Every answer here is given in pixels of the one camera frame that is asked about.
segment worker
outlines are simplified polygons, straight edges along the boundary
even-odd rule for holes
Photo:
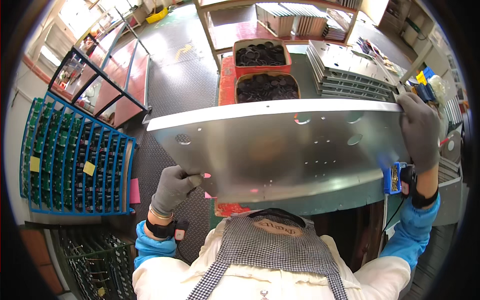
[[[379,258],[353,273],[334,240],[317,237],[312,221],[268,209],[223,219],[188,266],[173,258],[176,243],[164,229],[203,178],[175,166],[163,169],[147,220],[137,225],[132,281],[137,298],[397,299],[425,251],[440,206],[438,116],[413,93],[397,102],[405,111],[400,127],[418,178]]]

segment blue rack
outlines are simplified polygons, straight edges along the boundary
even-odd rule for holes
[[[43,99],[34,99],[25,125],[20,195],[36,213],[129,214],[135,145],[135,138],[49,91]],[[39,159],[38,169],[30,165],[33,156]],[[95,166],[92,172],[84,170],[87,164]]]

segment gloved hand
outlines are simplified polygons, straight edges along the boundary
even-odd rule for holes
[[[414,93],[401,94],[397,103],[405,111],[400,117],[405,147],[413,159],[416,173],[421,174],[438,164],[440,120],[437,112]]]
[[[178,165],[163,169],[156,193],[152,196],[153,210],[164,216],[171,215],[173,209],[185,201],[203,180],[202,175],[188,176]]]

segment metal sheet panel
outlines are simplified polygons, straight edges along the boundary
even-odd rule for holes
[[[315,195],[382,178],[407,161],[401,107],[355,99],[226,105],[152,119],[147,130],[219,202]]]

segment person's left hand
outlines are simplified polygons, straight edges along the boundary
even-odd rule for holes
[[[170,216],[173,209],[187,199],[190,192],[204,180],[203,176],[188,175],[180,166],[163,169],[156,193],[152,196],[152,208],[157,213]]]

